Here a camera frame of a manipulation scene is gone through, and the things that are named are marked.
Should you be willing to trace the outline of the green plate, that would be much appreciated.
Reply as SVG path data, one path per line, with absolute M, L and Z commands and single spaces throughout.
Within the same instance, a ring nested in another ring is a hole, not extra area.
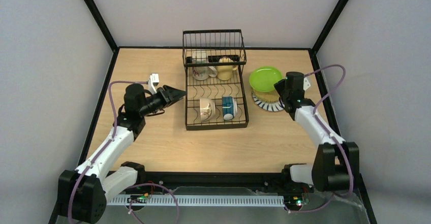
M 258 92 L 272 92 L 274 85 L 282 80 L 284 76 L 275 67 L 263 66 L 255 69 L 249 77 L 249 83 L 253 90 Z

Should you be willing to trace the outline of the cream ceramic mug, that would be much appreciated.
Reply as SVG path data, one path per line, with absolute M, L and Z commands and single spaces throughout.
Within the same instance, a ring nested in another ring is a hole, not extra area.
M 216 68 L 208 65 L 209 59 L 206 51 L 193 51 L 191 60 L 192 64 L 196 65 L 192 67 L 192 75 L 196 80 L 203 81 L 209 77 L 216 77 L 218 75 Z

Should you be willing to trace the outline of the small white patterned bowl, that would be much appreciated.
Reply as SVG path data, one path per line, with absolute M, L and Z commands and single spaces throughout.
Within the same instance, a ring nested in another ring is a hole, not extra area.
M 199 108 L 202 122 L 209 121 L 214 117 L 216 106 L 212 99 L 201 97 L 199 99 Z

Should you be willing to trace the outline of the black wire dish rack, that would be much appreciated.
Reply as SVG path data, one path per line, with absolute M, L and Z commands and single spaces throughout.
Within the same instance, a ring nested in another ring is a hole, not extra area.
M 230 80 L 223 81 L 216 77 L 196 80 L 192 75 L 191 55 L 193 51 L 207 52 L 209 66 L 217 67 L 222 57 L 229 57 L 238 65 Z M 247 54 L 240 29 L 185 30 L 182 33 L 182 60 L 186 73 L 186 119 L 188 131 L 221 130 L 246 128 L 249 122 L 248 106 L 243 81 L 244 65 Z M 222 97 L 231 96 L 237 100 L 237 114 L 233 120 L 224 121 Z M 215 115 L 202 122 L 200 119 L 199 99 L 210 98 L 215 103 Z

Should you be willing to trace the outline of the yellow handled mug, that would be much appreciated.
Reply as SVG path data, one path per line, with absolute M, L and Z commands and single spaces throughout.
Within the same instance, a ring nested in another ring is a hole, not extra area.
M 238 70 L 238 65 L 233 65 L 234 61 L 229 57 L 222 57 L 219 59 L 219 63 L 226 64 L 223 66 L 217 66 L 217 78 L 223 81 L 230 80 L 233 77 L 233 72 Z

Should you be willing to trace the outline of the white bowl dark rim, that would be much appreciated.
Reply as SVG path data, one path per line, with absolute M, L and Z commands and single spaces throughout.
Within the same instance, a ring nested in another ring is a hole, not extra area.
M 222 97 L 222 110 L 224 121 L 233 120 L 237 114 L 237 100 L 234 97 Z

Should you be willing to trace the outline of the woven bamboo plate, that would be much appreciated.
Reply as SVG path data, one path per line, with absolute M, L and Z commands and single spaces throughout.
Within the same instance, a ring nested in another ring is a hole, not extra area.
M 255 89 L 252 89 L 252 94 L 259 100 L 266 103 L 276 103 L 279 101 L 279 94 L 276 90 L 270 92 L 261 92 Z

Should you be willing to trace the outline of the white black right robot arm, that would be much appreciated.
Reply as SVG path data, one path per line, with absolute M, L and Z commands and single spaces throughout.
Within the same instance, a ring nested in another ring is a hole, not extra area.
M 351 193 L 359 172 L 358 146 L 345 141 L 323 120 L 314 102 L 304 96 L 304 79 L 303 73 L 287 72 L 285 78 L 274 85 L 284 110 L 317 147 L 313 164 L 288 166 L 290 178 L 312 185 L 318 191 L 347 190 Z

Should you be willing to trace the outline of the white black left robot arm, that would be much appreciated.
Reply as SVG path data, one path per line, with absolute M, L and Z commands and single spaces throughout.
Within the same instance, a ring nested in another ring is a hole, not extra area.
M 145 118 L 163 114 L 165 108 L 182 100 L 187 92 L 168 85 L 148 90 L 143 82 L 128 82 L 124 103 L 113 106 L 112 128 L 97 150 L 74 170 L 63 171 L 58 179 L 59 214 L 69 223 L 97 223 L 111 201 L 134 185 L 144 167 L 126 163 L 113 174 L 109 171 L 122 153 L 136 141 Z

